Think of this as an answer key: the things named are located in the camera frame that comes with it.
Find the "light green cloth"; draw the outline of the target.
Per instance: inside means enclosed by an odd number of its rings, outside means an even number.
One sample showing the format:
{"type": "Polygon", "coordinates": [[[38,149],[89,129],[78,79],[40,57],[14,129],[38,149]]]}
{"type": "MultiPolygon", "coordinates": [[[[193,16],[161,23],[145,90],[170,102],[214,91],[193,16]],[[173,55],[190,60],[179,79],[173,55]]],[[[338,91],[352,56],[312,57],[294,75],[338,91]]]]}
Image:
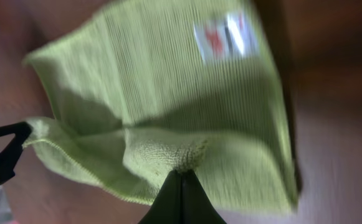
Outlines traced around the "light green cloth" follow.
{"type": "Polygon", "coordinates": [[[26,141],[46,168],[150,205],[195,171],[215,207],[291,213],[280,77],[250,1],[115,1],[29,53],[52,118],[26,141]]]}

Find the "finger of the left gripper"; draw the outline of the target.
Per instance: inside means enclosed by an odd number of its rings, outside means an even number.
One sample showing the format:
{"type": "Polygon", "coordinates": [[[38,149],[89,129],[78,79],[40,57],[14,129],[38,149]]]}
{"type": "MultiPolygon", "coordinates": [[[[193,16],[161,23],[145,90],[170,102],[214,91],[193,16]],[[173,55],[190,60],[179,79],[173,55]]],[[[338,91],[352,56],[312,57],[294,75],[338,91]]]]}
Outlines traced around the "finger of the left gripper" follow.
{"type": "Polygon", "coordinates": [[[14,168],[23,152],[23,144],[32,132],[26,122],[0,127],[0,137],[14,135],[11,142],[0,152],[0,185],[6,183],[16,174],[14,168]]]}

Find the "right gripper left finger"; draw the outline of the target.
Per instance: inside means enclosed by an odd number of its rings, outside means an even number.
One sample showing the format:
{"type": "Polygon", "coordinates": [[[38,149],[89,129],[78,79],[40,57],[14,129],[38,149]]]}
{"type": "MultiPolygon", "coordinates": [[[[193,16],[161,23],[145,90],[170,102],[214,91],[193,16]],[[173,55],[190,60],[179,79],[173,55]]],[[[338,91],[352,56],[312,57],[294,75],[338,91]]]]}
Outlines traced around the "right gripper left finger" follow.
{"type": "Polygon", "coordinates": [[[139,224],[181,223],[181,175],[171,171],[161,186],[151,208],[139,224]]]}

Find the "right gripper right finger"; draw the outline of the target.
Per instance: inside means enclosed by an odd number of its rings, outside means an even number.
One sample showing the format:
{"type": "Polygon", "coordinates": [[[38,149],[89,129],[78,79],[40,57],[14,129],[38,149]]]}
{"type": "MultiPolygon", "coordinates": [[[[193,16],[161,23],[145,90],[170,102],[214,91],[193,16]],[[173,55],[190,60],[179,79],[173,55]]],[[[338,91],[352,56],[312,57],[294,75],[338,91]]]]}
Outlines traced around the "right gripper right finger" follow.
{"type": "Polygon", "coordinates": [[[193,170],[181,175],[182,223],[226,224],[212,206],[193,170]]]}

